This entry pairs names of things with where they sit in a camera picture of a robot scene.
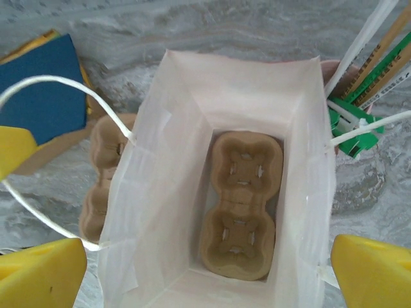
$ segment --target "white rope handle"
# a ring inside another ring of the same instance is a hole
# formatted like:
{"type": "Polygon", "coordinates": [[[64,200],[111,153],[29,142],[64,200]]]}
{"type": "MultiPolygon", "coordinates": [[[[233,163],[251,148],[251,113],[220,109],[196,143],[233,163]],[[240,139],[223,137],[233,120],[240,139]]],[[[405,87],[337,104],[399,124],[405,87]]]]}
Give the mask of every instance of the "white rope handle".
{"type": "MultiPolygon", "coordinates": [[[[92,96],[99,104],[100,106],[106,111],[106,113],[109,115],[109,117],[117,124],[119,129],[121,130],[121,133],[131,142],[134,143],[134,140],[132,138],[132,132],[124,125],[124,123],[120,120],[120,118],[114,113],[114,111],[110,108],[109,104],[107,104],[104,99],[102,99],[97,93],[95,93],[93,90],[87,88],[85,85],[68,79],[64,77],[59,77],[59,76],[52,76],[52,75],[41,75],[41,76],[33,76],[29,78],[25,78],[14,85],[8,87],[1,95],[0,95],[0,109],[3,107],[3,105],[17,92],[19,92],[21,89],[28,87],[29,85],[33,85],[35,83],[40,83],[40,82],[45,82],[45,81],[53,81],[53,82],[59,82],[63,83],[64,85],[68,85],[70,87],[76,88],[90,96],[92,96]]],[[[2,183],[6,187],[6,189],[10,192],[10,194],[29,212],[31,212],[37,219],[39,219],[41,222],[43,222],[45,225],[48,227],[52,228],[54,231],[58,232],[59,234],[68,237],[68,238],[80,238],[82,240],[82,243],[86,249],[89,251],[95,252],[103,248],[102,245],[94,244],[86,239],[82,239],[81,237],[78,237],[74,233],[66,230],[65,228],[61,227],[60,225],[56,224],[54,221],[52,221],[50,218],[48,218],[46,215],[35,209],[30,203],[27,201],[25,197],[21,195],[21,193],[18,192],[16,188],[10,185],[8,180],[3,180],[2,183]]]]}
{"type": "Polygon", "coordinates": [[[411,117],[411,110],[404,111],[404,112],[401,112],[399,114],[394,114],[390,117],[386,117],[386,118],[381,119],[379,121],[375,121],[371,124],[362,126],[360,128],[357,128],[356,130],[352,130],[351,132],[345,133],[341,136],[338,136],[338,137],[335,137],[335,138],[331,139],[329,147],[334,148],[335,146],[338,146],[340,143],[343,143],[344,141],[347,141],[347,140],[349,140],[351,138],[354,138],[358,135],[362,135],[363,133],[369,133],[372,130],[375,130],[376,128],[379,128],[381,126],[390,124],[392,122],[400,121],[400,120],[403,120],[403,119],[406,119],[406,118],[409,118],[409,117],[411,117]]]}

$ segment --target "yellow foam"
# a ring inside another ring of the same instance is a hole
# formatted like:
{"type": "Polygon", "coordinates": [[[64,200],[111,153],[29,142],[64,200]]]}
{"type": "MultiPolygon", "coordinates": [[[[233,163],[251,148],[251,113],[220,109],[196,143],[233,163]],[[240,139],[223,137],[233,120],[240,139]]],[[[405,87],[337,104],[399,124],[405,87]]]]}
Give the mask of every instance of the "yellow foam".
{"type": "Polygon", "coordinates": [[[331,264],[348,308],[411,308],[411,250],[338,235],[331,264]]]}
{"type": "Polygon", "coordinates": [[[36,151],[37,143],[29,130],[0,126],[0,180],[4,180],[36,151]]]}
{"type": "Polygon", "coordinates": [[[0,256],[0,307],[72,308],[86,267],[79,239],[0,256]]]}

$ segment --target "cardboard cup holder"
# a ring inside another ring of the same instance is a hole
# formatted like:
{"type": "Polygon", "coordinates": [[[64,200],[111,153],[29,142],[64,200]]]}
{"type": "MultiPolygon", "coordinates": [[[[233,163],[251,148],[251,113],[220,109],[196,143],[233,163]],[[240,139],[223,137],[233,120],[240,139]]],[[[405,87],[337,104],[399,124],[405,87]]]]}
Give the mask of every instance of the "cardboard cup holder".
{"type": "MultiPolygon", "coordinates": [[[[120,114],[119,118],[129,129],[132,129],[136,115],[120,114]]],[[[106,115],[93,128],[90,140],[90,161],[98,174],[98,179],[84,199],[79,226],[83,237],[97,243],[107,213],[110,183],[127,138],[114,121],[106,115]]]]}
{"type": "Polygon", "coordinates": [[[257,280],[269,271],[275,224],[266,203],[279,190],[283,152],[262,133],[228,132],[212,152],[211,183],[219,202],[205,216],[200,254],[213,273],[257,280]]]}

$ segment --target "paper bag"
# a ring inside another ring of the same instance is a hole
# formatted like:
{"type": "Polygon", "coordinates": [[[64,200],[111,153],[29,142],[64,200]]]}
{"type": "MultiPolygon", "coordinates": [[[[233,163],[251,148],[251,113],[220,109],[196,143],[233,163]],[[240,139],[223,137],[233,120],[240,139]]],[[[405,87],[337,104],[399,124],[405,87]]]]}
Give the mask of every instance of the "paper bag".
{"type": "Polygon", "coordinates": [[[106,307],[322,307],[335,156],[318,58],[245,62],[167,51],[112,180],[98,275],[106,307]],[[210,149],[222,132],[283,143],[267,279],[207,271],[198,246],[216,205],[210,149]]]}

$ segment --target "blue folder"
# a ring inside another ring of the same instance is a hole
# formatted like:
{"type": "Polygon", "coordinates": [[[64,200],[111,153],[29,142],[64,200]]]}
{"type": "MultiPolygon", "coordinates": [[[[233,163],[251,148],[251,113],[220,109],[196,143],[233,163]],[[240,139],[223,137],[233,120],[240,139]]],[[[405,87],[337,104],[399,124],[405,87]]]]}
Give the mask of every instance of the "blue folder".
{"type": "MultiPolygon", "coordinates": [[[[0,65],[0,92],[24,78],[43,74],[83,83],[69,35],[0,65]]],[[[39,146],[64,133],[81,130],[86,122],[85,94],[57,82],[30,85],[14,94],[0,110],[0,126],[29,130],[39,146]]]]}

